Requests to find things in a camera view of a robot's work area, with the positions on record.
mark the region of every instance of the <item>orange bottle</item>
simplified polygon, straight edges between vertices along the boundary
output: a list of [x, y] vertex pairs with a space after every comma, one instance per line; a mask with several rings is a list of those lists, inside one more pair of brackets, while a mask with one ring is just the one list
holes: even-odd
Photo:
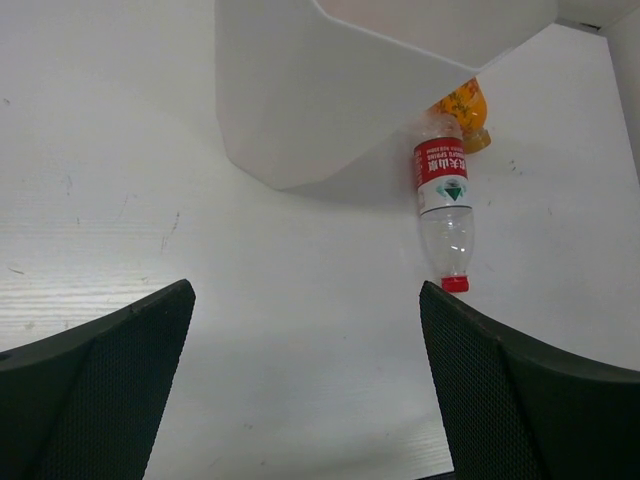
[[491, 144], [489, 132], [484, 128], [487, 101], [475, 78], [451, 92], [429, 110], [449, 113], [458, 119], [462, 128], [464, 153], [476, 153]]

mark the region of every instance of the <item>clear plastic bottle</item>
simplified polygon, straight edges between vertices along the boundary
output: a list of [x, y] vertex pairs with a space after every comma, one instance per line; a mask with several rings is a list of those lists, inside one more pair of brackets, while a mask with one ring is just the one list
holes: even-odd
[[460, 125], [452, 115], [425, 112], [410, 126], [410, 138], [427, 252], [442, 288], [466, 292], [474, 228]]

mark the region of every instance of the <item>green logo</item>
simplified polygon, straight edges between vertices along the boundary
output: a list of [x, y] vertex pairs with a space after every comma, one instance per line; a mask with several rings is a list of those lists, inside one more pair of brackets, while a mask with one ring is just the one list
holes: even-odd
[[458, 198], [464, 197], [465, 193], [467, 193], [467, 187], [462, 185], [458, 180], [450, 179], [447, 180], [444, 185], [438, 185], [436, 192], [438, 192], [442, 198], [451, 197], [455, 202]]

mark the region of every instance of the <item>white container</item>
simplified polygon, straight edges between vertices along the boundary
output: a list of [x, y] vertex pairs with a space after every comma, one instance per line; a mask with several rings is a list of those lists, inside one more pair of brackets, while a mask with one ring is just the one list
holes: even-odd
[[556, 0], [217, 0], [228, 157], [323, 180], [556, 17]]

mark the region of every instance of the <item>red bottle label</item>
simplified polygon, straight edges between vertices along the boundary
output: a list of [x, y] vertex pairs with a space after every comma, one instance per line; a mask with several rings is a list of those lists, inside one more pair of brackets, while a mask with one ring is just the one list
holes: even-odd
[[414, 151], [420, 214], [442, 207], [469, 206], [462, 140], [434, 138]]

